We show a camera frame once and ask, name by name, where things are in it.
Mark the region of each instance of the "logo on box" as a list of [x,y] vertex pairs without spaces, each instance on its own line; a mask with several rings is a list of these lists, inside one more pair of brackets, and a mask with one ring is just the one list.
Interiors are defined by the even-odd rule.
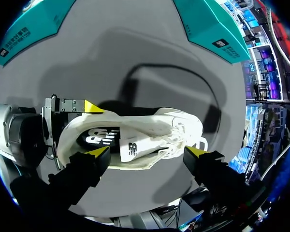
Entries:
[[217,48],[221,48],[221,47],[229,45],[229,43],[225,41],[224,39],[217,40],[216,42],[213,42],[212,44],[216,46]]
[[4,48],[0,49],[0,56],[6,57],[7,54],[9,54],[9,52],[7,50],[5,50]]

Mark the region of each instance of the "black logo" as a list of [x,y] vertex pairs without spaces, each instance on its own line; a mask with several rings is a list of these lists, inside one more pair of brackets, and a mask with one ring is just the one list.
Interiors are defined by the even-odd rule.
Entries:
[[0,49],[0,56],[6,57],[7,54],[9,54],[7,50],[5,50],[4,48]]
[[136,144],[129,143],[129,156],[136,156]]
[[217,40],[216,42],[213,42],[212,44],[216,46],[217,48],[221,48],[221,47],[229,45],[229,43],[225,41],[224,39]]

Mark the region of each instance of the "teal packaging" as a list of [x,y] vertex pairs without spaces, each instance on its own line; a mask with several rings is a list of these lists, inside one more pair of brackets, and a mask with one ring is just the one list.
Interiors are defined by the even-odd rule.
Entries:
[[173,0],[188,40],[230,63],[250,59],[232,17],[215,0]]
[[0,64],[6,64],[31,44],[58,32],[75,0],[31,0],[10,26],[0,46]]

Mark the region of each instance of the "white cable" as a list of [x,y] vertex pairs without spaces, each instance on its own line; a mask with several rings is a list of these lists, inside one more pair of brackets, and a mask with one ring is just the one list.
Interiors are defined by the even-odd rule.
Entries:
[[288,146],[281,152],[281,154],[276,158],[276,160],[265,170],[265,172],[263,173],[263,175],[261,176],[260,181],[262,181],[266,174],[270,171],[270,169],[276,165],[277,161],[287,152],[287,150],[290,148],[290,143],[288,144]]
[[267,218],[267,215],[263,212],[263,210],[261,209],[261,207],[259,207],[259,209],[258,209],[258,213],[260,214],[260,216],[261,216],[262,218]]
[[274,33],[274,28],[273,28],[273,23],[272,23],[272,11],[271,9],[269,8],[266,8],[266,14],[267,14],[267,23],[269,25],[269,28],[270,28],[270,33],[271,33],[271,36],[272,38],[274,39],[274,42],[277,46],[277,48],[279,49],[281,55],[283,56],[283,58],[285,59],[285,61],[288,63],[288,65],[290,66],[290,60],[288,59],[288,57],[286,56],[286,54],[284,53],[284,51],[282,50],[282,48],[280,47],[279,45],[279,42],[275,36],[275,33]]

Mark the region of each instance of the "gray tabletop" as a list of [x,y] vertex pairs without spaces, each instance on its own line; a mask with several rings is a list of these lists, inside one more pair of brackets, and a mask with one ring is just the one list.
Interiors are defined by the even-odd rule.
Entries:
[[[245,124],[241,65],[189,43],[172,0],[76,1],[58,35],[0,66],[0,103],[40,111],[53,93],[97,104],[116,100],[127,72],[139,63],[175,64],[207,80],[218,106],[209,87],[195,75],[142,68],[133,75],[140,83],[135,105],[196,115],[204,123],[209,150],[220,151],[230,161],[241,146]],[[45,181],[56,172],[47,159],[38,170]],[[95,217],[123,216],[162,206],[196,187],[182,157],[161,160],[147,171],[107,170],[71,210]]]

